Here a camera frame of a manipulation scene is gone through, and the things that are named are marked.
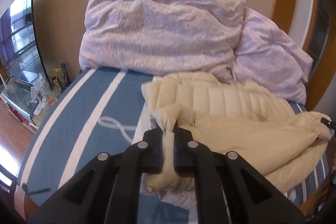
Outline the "flat screen television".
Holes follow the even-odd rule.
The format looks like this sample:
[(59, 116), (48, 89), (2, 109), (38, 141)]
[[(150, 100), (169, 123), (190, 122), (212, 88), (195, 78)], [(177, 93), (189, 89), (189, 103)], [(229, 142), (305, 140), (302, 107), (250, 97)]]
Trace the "flat screen television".
[(1, 16), (1, 60), (10, 79), (32, 85), (42, 76), (51, 87), (37, 42), (33, 0), (14, 0)]

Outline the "wooden tv cabinet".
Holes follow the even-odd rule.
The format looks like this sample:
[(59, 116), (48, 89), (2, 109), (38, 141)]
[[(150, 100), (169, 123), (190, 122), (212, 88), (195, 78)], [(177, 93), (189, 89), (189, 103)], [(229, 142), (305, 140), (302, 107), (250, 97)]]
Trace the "wooden tv cabinet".
[(31, 98), (29, 87), (17, 82), (1, 85), (1, 100), (7, 110), (26, 128), (35, 132), (37, 125), (33, 121), (34, 111), (38, 106)]

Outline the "beige quilted down jacket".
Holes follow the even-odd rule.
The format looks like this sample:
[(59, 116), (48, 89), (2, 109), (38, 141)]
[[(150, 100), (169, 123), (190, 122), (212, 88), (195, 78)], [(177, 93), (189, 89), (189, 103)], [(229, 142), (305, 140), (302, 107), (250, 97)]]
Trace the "beige quilted down jacket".
[(296, 114), (285, 99), (254, 82), (227, 85), (209, 73), (185, 72), (141, 89), (151, 125), (163, 132), (162, 170), (144, 178), (142, 191), (185, 209), (196, 207), (195, 187), (174, 169), (175, 125), (211, 151), (237, 152), (283, 193), (313, 172), (331, 139), (323, 114)]

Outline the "blue white striped bedsheet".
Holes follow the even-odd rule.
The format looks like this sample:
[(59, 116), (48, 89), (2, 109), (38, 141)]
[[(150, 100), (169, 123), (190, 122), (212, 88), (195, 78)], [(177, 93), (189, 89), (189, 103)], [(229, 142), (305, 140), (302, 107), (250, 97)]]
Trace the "blue white striped bedsheet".
[[(19, 173), (19, 185), (38, 207), (98, 154), (123, 153), (142, 141), (146, 131), (159, 128), (151, 125), (141, 87), (163, 77), (100, 68), (88, 69), (75, 80), (39, 126)], [(308, 112), (298, 103), (287, 102), (296, 114)], [(282, 194), (299, 209), (328, 173), (324, 152), (313, 172)], [(193, 210), (162, 201), (156, 193), (142, 191), (147, 175), (152, 174), (141, 177), (137, 223), (198, 223), (196, 195)], [(315, 216), (303, 215), (305, 223), (330, 219), (334, 192), (334, 187), (329, 188), (326, 205)]]

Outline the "lilac floral duvet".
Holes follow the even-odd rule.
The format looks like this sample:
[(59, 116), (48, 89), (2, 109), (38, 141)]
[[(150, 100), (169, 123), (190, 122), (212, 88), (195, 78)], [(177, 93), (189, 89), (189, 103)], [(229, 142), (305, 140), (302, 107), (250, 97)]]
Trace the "lilac floral duvet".
[(84, 26), (81, 69), (203, 71), (306, 102), (312, 58), (244, 0), (89, 0)]

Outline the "wooden wall shelf niche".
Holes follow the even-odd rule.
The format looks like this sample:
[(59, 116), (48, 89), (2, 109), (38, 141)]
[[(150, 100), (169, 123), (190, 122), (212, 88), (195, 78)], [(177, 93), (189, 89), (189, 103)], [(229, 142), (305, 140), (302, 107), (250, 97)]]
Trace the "wooden wall shelf niche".
[(272, 19), (313, 59), (306, 109), (335, 110), (335, 0), (274, 0)]

